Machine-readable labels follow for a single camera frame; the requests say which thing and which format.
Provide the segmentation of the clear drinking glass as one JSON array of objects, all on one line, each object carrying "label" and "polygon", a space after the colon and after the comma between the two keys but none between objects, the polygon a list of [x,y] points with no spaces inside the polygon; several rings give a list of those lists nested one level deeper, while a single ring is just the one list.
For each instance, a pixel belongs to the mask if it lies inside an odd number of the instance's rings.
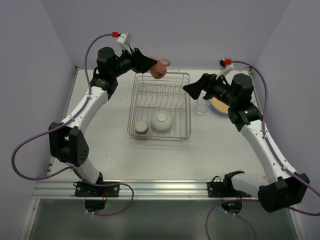
[{"label": "clear drinking glass", "polygon": [[196,100],[195,110],[199,115],[203,115],[207,112],[210,105],[209,100],[204,100],[202,98],[199,98]]}]

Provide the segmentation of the pink mug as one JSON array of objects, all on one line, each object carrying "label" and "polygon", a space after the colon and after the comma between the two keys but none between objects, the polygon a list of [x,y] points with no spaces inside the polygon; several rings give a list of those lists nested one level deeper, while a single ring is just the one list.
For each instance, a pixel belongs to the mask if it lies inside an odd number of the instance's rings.
[{"label": "pink mug", "polygon": [[151,57],[157,61],[157,63],[149,70],[152,77],[156,80],[163,78],[167,73],[167,67],[171,65],[171,62],[167,58]]}]

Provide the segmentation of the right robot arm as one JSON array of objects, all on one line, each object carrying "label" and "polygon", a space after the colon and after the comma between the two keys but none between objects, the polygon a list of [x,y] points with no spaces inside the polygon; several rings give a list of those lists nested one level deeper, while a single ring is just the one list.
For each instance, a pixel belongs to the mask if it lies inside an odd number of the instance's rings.
[{"label": "right robot arm", "polygon": [[230,121],[248,141],[262,165],[266,185],[249,177],[241,179],[244,172],[238,170],[224,176],[223,185],[228,192],[244,192],[258,198],[269,213],[303,200],[310,180],[305,173],[299,174],[289,164],[272,137],[267,135],[263,115],[252,103],[254,86],[250,76],[238,73],[228,83],[224,76],[204,73],[198,81],[183,86],[183,90],[194,100],[205,92],[203,99],[216,98],[226,104]]}]

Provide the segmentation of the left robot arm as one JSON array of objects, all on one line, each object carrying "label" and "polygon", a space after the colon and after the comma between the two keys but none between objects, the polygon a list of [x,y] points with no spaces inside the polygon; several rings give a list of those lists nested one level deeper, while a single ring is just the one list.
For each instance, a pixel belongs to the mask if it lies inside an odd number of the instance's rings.
[{"label": "left robot arm", "polygon": [[121,56],[117,56],[111,47],[101,48],[96,62],[89,89],[83,99],[64,120],[49,126],[50,154],[93,185],[99,183],[101,173],[88,159],[89,146],[85,132],[89,124],[115,92],[119,76],[128,71],[143,74],[157,64],[154,58],[143,55],[138,48],[123,50]]}]

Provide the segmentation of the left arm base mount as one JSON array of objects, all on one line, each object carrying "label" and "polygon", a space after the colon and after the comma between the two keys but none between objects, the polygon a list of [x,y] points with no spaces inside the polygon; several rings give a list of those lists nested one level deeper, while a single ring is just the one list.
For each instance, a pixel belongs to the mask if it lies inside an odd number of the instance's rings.
[{"label": "left arm base mount", "polygon": [[117,198],[119,196],[120,184],[103,181],[102,185],[93,186],[83,181],[73,183],[75,187],[74,196],[86,198],[84,207],[88,212],[103,210],[107,203],[107,198]]}]

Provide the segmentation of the yellow plate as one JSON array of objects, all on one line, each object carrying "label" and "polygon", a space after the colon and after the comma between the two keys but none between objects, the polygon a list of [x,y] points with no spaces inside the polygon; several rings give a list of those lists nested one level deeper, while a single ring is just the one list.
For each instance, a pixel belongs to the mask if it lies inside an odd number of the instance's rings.
[{"label": "yellow plate", "polygon": [[211,99],[211,104],[212,105],[214,105],[214,106],[216,106],[216,107],[222,107],[223,105],[225,105],[225,106],[228,106],[228,105],[226,105],[225,103],[223,103],[223,102],[221,102],[221,101],[219,101],[217,98],[215,98],[215,97],[213,97],[212,99]]}]

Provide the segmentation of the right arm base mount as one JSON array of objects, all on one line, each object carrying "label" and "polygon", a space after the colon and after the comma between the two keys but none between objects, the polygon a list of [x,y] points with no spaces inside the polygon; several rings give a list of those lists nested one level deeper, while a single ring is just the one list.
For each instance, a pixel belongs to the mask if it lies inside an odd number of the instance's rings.
[{"label": "right arm base mount", "polygon": [[[225,180],[221,180],[219,176],[215,176],[211,181],[208,181],[206,183],[207,186],[207,194],[209,198],[219,198],[220,201],[223,201],[223,198],[251,198],[252,196],[248,193],[245,193],[243,191],[237,191],[234,189],[231,189],[230,187],[227,187],[224,183]],[[223,203],[222,208],[230,212],[232,214],[238,214],[242,209],[242,202],[229,202],[229,203]]]}]

